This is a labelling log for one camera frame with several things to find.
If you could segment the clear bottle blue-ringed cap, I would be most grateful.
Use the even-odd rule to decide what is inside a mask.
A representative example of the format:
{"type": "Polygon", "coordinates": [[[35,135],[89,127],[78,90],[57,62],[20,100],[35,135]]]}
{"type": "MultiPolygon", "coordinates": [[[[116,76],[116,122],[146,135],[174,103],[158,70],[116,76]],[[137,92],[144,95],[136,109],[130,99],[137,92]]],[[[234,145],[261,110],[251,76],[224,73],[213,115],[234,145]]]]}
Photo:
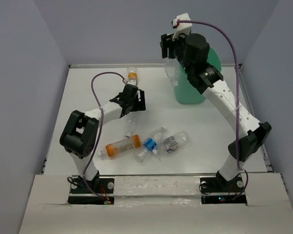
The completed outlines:
{"type": "Polygon", "coordinates": [[[177,59],[165,58],[163,59],[163,65],[165,73],[170,80],[170,83],[173,87],[178,85],[178,77],[179,77],[179,62],[177,59]]]}

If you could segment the clear bottle white cap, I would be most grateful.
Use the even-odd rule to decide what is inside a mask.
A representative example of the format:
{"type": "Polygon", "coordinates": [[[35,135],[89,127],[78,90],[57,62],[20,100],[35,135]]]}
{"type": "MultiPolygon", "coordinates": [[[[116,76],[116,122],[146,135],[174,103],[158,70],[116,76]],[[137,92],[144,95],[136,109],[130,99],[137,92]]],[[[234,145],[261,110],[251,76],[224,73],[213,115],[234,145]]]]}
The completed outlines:
{"type": "Polygon", "coordinates": [[[138,123],[139,123],[139,115],[131,115],[126,119],[126,126],[125,126],[125,137],[129,138],[135,132],[138,123]]]}

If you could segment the small bottle orange label yellow cap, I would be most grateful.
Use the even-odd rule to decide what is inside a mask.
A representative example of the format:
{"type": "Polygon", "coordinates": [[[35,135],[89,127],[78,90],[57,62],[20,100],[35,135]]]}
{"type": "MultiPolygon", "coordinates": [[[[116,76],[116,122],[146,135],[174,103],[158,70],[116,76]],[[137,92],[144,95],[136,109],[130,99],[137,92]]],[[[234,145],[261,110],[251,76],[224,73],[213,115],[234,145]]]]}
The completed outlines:
{"type": "Polygon", "coordinates": [[[127,68],[127,83],[138,86],[138,70],[136,67],[127,68]]]}

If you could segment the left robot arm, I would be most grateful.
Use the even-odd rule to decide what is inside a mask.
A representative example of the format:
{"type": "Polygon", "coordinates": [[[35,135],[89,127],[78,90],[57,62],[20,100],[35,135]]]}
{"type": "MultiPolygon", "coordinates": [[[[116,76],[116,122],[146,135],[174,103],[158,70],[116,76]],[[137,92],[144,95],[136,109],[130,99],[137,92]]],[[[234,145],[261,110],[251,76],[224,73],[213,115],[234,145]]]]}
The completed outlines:
{"type": "Polygon", "coordinates": [[[104,124],[120,119],[130,112],[145,111],[145,92],[133,84],[126,84],[122,92],[97,109],[73,111],[60,137],[60,144],[72,157],[78,171],[78,186],[92,193],[99,185],[100,173],[92,154],[98,146],[104,124]]]}

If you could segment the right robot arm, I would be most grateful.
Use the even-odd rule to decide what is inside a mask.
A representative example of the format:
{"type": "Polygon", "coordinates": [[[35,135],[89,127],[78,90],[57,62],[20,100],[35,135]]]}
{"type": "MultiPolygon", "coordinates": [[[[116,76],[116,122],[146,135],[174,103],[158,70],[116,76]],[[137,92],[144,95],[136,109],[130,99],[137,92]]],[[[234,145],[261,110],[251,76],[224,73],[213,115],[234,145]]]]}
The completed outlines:
{"type": "Polygon", "coordinates": [[[208,62],[210,46],[200,34],[161,35],[162,58],[177,59],[187,80],[201,95],[208,99],[222,114],[236,133],[228,146],[229,156],[207,183],[220,191],[235,184],[245,162],[263,145],[270,131],[268,122],[260,122],[239,102],[230,91],[220,71],[208,62]]]}

